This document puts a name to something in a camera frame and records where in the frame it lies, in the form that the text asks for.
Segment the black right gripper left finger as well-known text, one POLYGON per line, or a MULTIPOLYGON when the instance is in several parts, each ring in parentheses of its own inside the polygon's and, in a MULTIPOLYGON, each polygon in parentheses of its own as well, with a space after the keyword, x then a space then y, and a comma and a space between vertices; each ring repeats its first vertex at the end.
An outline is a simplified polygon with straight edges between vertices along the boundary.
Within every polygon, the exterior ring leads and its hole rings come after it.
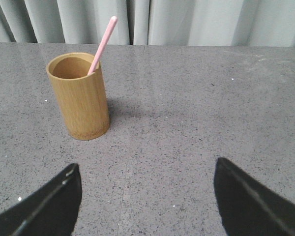
POLYGON ((0 236, 69 236, 75 228, 81 199, 79 165, 72 163, 0 214, 0 236))

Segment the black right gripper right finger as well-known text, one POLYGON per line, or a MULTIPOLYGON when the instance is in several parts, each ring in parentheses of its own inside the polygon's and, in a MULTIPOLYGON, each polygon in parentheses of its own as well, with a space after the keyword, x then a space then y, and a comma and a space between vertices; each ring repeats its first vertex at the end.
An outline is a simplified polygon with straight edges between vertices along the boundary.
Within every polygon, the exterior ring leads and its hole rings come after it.
POLYGON ((214 193, 229 236, 295 236, 295 204, 219 157, 214 193))

